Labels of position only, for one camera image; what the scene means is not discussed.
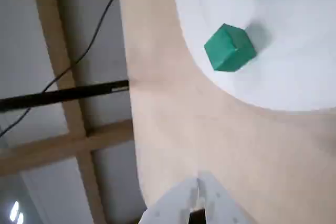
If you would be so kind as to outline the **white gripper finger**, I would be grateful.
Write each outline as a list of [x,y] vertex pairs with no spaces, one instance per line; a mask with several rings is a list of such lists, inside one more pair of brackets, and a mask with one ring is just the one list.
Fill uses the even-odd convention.
[[140,223],[189,222],[190,213],[197,203],[197,178],[187,178],[168,190],[142,215]]
[[197,181],[207,223],[253,222],[212,173],[200,172]]

